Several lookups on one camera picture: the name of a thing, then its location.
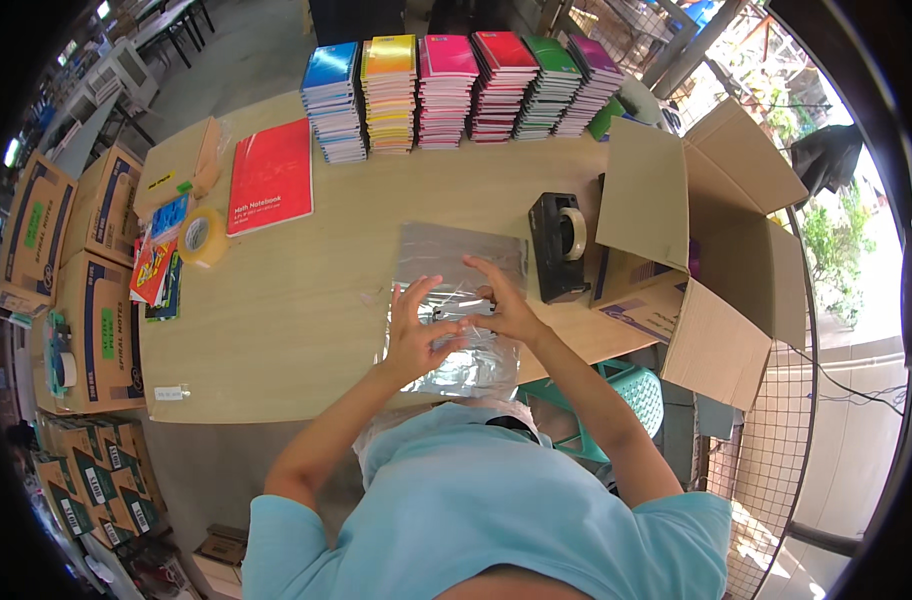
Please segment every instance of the sticker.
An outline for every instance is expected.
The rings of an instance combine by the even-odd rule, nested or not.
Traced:
[[[73,507],[69,505],[69,500],[63,498],[59,504],[62,505],[62,511],[66,515],[66,522],[69,523],[69,528],[73,530],[73,535],[81,536],[83,530],[80,529],[80,522],[76,520],[76,512],[73,512]]]
[[[113,343],[114,312],[112,308],[102,309],[102,358],[113,360],[116,356]]]
[[[112,462],[114,471],[123,468],[123,461],[119,459],[119,449],[114,445],[109,447],[109,461]]]
[[[40,221],[42,220],[43,205],[42,202],[33,202],[30,212],[30,222],[26,224],[26,237],[23,239],[23,246],[26,248],[36,247],[36,237],[40,232]]]
[[[98,504],[106,504],[103,488],[99,485],[99,480],[96,479],[96,469],[92,466],[86,470],[86,481],[89,482],[89,488],[92,490],[93,498],[96,498],[96,502]]]
[[[105,530],[105,534],[109,537],[109,542],[113,546],[119,546],[119,535],[116,534],[116,528],[113,523],[102,523],[102,529]]]
[[[170,388],[153,388],[153,393],[158,402],[164,401],[181,401],[183,399],[183,388],[174,386]]]
[[[150,524],[146,522],[146,517],[143,515],[143,507],[139,506],[139,502],[133,502],[129,506],[132,507],[132,514],[136,517],[139,530],[145,534],[150,530]]]
[[[169,173],[162,175],[162,177],[160,177],[156,181],[153,181],[152,183],[150,183],[149,187],[146,188],[146,191],[149,191],[156,186],[162,186],[169,180],[173,179],[175,176],[176,176],[176,171],[170,171]]]

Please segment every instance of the tape dispenser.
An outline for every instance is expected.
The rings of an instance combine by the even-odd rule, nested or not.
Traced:
[[[529,209],[539,296],[547,305],[571,303],[589,291],[583,281],[586,221],[572,194],[545,192]]]

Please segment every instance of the plastic wrapper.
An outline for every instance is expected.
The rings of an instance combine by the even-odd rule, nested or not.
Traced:
[[[442,276],[442,283],[419,303],[417,314],[425,325],[434,320],[458,321],[466,314],[492,308],[486,300],[480,301],[476,296],[477,289],[489,284],[486,276],[464,265],[463,255],[491,261],[525,296],[526,240],[426,222],[404,222],[399,260],[391,283],[398,283],[405,291],[420,276]],[[384,357],[389,350],[391,319],[392,314],[389,314]],[[451,337],[439,338],[436,344],[444,344]],[[451,353],[439,368],[416,379],[402,392],[501,401],[514,398],[520,371],[520,345],[488,329],[473,326],[460,337],[467,343],[465,348]]]

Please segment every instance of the person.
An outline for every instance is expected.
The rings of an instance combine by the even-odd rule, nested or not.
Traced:
[[[385,359],[295,436],[251,502],[244,597],[722,597],[730,503],[683,493],[618,393],[498,267],[462,260],[486,276],[477,294],[495,313],[422,324],[417,306],[442,278],[393,287]],[[461,348],[433,341],[470,325],[529,347],[611,459],[619,496],[522,419],[444,402],[372,439],[366,493],[330,550],[315,493],[395,392]]]

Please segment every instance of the yellow label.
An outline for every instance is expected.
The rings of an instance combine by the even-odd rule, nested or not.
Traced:
[[[169,173],[162,175],[162,177],[160,177],[156,181],[153,181],[152,183],[150,183],[149,187],[147,187],[146,189],[148,191],[148,190],[153,189],[156,186],[162,186],[169,180],[173,179],[175,176],[176,176],[176,171],[170,171]]]

